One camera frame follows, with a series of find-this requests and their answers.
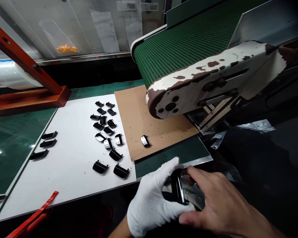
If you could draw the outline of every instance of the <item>green conveyor belt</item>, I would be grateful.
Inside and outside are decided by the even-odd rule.
[[[227,49],[241,15],[267,0],[227,0],[136,47],[148,88],[155,80]]]

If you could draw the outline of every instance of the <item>hand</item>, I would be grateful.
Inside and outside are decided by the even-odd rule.
[[[127,211],[129,230],[134,237],[143,237],[147,231],[177,219],[182,213],[195,211],[191,203],[185,206],[167,201],[162,196],[164,183],[177,168],[180,168],[179,158],[175,157],[141,179]]]
[[[179,222],[233,237],[285,237],[252,207],[222,173],[189,166],[187,173],[205,196],[201,212],[183,213]]]

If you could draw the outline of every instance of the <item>white work surface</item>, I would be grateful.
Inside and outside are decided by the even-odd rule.
[[[91,120],[89,117],[92,114],[99,115],[96,101],[116,105],[113,110],[117,114],[111,116],[107,112],[105,116],[107,120],[113,119],[117,124],[113,129],[115,134],[110,137],[115,150],[123,154],[119,165],[129,169],[126,179],[113,173],[117,162],[109,156],[109,151],[103,143],[95,139],[99,131],[93,124],[99,121]],[[55,146],[48,149],[49,153],[44,159],[28,162],[0,212],[0,220],[39,209],[54,191],[58,191],[59,194],[52,205],[136,181],[134,162],[130,160],[114,94],[68,101],[65,107],[57,110],[45,133],[54,131],[58,132]],[[115,143],[115,135],[118,133],[123,135],[123,146],[117,146]],[[35,152],[44,150],[39,144]],[[93,170],[97,160],[109,165],[105,174]]]

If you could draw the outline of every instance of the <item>plastic wrap roll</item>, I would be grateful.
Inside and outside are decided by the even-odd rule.
[[[0,60],[0,85],[19,90],[42,87],[13,60]]]

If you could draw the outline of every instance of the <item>glossy black plastic part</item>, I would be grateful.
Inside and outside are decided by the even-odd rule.
[[[44,141],[40,144],[41,148],[50,148],[53,147],[56,144],[57,140],[49,140],[49,141]]]
[[[148,141],[147,135],[143,135],[140,139],[145,148],[149,148],[151,146],[151,144]]]
[[[43,159],[47,156],[49,151],[46,149],[45,151],[33,153],[30,155],[29,160],[37,160],[37,159]]]
[[[107,102],[106,106],[108,106],[109,108],[113,108],[115,106],[115,104],[111,104],[110,102]]]
[[[101,124],[99,124],[98,122],[94,123],[93,127],[95,127],[96,129],[98,129],[98,130],[100,130],[100,131],[101,131],[102,129],[104,129],[104,127],[103,127]]]
[[[103,135],[101,133],[97,133],[95,135],[96,140],[98,140],[99,142],[104,142],[104,140],[106,140],[105,137],[103,137]]]
[[[104,146],[106,150],[111,150],[113,149],[112,143],[110,141],[110,138],[107,138],[104,140]]]
[[[105,127],[104,132],[109,136],[115,133],[115,131],[112,131],[109,127]]]
[[[108,109],[107,110],[109,114],[111,114],[112,116],[114,116],[116,114],[116,112],[114,112],[112,109]]]
[[[118,134],[118,135],[115,136],[115,142],[116,142],[116,145],[123,145],[124,144],[121,134]]]
[[[103,174],[108,170],[108,165],[103,165],[97,160],[95,164],[93,165],[93,170],[95,170],[97,173]]]
[[[115,161],[118,161],[120,160],[123,155],[119,154],[117,151],[115,151],[114,149],[112,149],[110,152],[109,152],[109,156],[115,160]]]
[[[117,126],[117,125],[113,122],[112,119],[108,120],[108,121],[107,121],[107,124],[108,124],[108,126],[109,126],[110,128],[115,128],[115,127]]]
[[[125,170],[124,168],[120,167],[118,163],[114,168],[114,174],[124,179],[129,174],[129,169]]]
[[[102,114],[102,115],[104,115],[104,114],[106,113],[106,111],[104,111],[104,110],[101,109],[101,108],[97,109],[97,111],[98,111],[100,114]]]
[[[93,115],[90,116],[90,119],[98,121],[100,119],[100,117],[101,116],[96,116],[96,115],[93,114]]]
[[[101,103],[100,101],[95,102],[95,104],[96,104],[97,106],[99,106],[99,107],[103,107],[103,106],[104,106],[104,104]]]
[[[106,125],[106,117],[107,117],[107,116],[101,116],[101,117],[100,117],[100,121],[99,121],[99,123],[100,123],[101,125]]]
[[[57,136],[57,131],[53,132],[53,133],[49,133],[49,134],[44,134],[42,135],[42,139],[46,140],[46,139],[53,139]]]
[[[184,199],[182,180],[181,180],[181,172],[182,172],[182,169],[176,169],[171,174],[172,195],[178,203],[180,203],[182,205],[187,205],[188,203]]]

